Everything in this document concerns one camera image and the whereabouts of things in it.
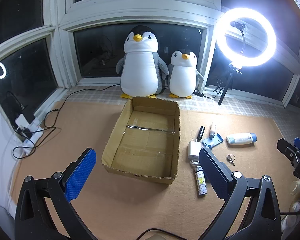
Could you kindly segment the white lotion bottle blue cap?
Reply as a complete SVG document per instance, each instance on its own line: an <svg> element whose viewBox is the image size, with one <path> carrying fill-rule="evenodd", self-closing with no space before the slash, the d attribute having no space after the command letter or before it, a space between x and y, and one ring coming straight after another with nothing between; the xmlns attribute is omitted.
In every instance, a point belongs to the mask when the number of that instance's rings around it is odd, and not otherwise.
<svg viewBox="0 0 300 240"><path fill-rule="evenodd" d="M229 145L248 145L257 142L255 133L234 133L226 136Z"/></svg>

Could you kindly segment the keys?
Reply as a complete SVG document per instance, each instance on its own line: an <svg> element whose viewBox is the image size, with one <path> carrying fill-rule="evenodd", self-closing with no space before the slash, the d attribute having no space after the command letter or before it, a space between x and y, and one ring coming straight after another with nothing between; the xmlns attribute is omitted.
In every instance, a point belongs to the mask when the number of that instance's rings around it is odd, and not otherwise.
<svg viewBox="0 0 300 240"><path fill-rule="evenodd" d="M228 154L226 159L231 165L235 166L234 161L235 161L236 157L233 154Z"/></svg>

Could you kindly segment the patterned white lighter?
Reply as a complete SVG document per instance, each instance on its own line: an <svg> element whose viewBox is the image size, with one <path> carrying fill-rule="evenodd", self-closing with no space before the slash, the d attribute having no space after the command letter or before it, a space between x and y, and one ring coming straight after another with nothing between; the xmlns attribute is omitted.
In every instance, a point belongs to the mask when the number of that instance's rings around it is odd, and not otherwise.
<svg viewBox="0 0 300 240"><path fill-rule="evenodd" d="M194 168L194 175L196 178L197 189L198 189L198 196L204 196L207 194L207 186L204 177L204 172L201 166L196 166Z"/></svg>

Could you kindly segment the black cylindrical tube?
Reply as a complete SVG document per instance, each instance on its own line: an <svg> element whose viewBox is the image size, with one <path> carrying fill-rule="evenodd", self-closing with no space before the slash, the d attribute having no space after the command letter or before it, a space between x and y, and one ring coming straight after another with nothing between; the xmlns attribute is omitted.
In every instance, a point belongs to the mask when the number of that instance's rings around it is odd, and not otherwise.
<svg viewBox="0 0 300 240"><path fill-rule="evenodd" d="M196 137L196 141L197 141L197 142L200 142L200 141L202 140L204 131L205 131L205 127L204 127L204 126L201 126L200 129L199 129L198 135L197 135L197 137Z"/></svg>

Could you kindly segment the white wall charger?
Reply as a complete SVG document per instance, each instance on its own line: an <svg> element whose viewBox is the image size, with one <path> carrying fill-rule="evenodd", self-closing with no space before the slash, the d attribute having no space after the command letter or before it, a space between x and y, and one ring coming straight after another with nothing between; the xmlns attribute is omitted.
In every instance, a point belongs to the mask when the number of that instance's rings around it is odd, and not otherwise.
<svg viewBox="0 0 300 240"><path fill-rule="evenodd" d="M201 143L200 142L190 141L189 145L188 145L188 158L190 160L198 159L200 150L201 150Z"/></svg>

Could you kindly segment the cardboard box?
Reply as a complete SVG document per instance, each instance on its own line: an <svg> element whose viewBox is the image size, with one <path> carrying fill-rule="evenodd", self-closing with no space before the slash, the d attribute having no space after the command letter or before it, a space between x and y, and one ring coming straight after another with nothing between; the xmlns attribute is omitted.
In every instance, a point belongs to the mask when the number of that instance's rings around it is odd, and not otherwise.
<svg viewBox="0 0 300 240"><path fill-rule="evenodd" d="M110 173L170 185L178 176L179 145L178 103L135 97L125 103L101 162Z"/></svg>

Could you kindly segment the white power strip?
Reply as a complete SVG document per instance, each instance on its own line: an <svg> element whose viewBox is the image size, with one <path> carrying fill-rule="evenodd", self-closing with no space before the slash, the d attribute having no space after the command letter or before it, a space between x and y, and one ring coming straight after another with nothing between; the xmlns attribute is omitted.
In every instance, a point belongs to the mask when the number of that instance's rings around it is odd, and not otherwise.
<svg viewBox="0 0 300 240"><path fill-rule="evenodd" d="M16 119L15 123L17 125L17 131L22 134L23 143L20 148L15 151L18 157L25 157L31 153L34 148L34 144L43 135L43 128L40 126L40 120L34 118L34 120L29 123L23 114L20 114Z"/></svg>

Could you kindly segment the black usb hub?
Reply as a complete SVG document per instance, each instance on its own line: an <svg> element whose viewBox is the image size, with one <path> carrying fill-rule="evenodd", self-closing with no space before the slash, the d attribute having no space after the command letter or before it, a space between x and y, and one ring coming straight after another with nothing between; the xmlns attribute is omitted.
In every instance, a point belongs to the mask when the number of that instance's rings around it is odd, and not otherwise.
<svg viewBox="0 0 300 240"><path fill-rule="evenodd" d="M199 96L199 97L201 97L201 98L204 97L204 94L201 93L201 92L199 92L198 90L195 90L195 91L193 92L193 95Z"/></svg>

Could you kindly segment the small plush penguin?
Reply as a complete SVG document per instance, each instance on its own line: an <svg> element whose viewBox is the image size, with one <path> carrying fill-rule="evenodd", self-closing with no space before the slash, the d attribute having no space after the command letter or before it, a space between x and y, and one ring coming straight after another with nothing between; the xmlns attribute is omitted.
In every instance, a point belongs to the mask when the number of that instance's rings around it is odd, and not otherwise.
<svg viewBox="0 0 300 240"><path fill-rule="evenodd" d="M197 56L189 49L176 50L168 65L168 89L172 98L191 99L196 88L197 76L204 80L197 70Z"/></svg>

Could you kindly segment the large plush penguin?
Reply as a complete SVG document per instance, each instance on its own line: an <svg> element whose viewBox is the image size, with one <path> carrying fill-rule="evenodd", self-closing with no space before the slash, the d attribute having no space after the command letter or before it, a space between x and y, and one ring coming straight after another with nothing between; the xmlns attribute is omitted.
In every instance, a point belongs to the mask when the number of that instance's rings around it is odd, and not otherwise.
<svg viewBox="0 0 300 240"><path fill-rule="evenodd" d="M162 77L169 75L167 64L158 54L154 31L145 25L132 28L124 42L125 55L116 64L121 75L121 98L154 98L162 91Z"/></svg>

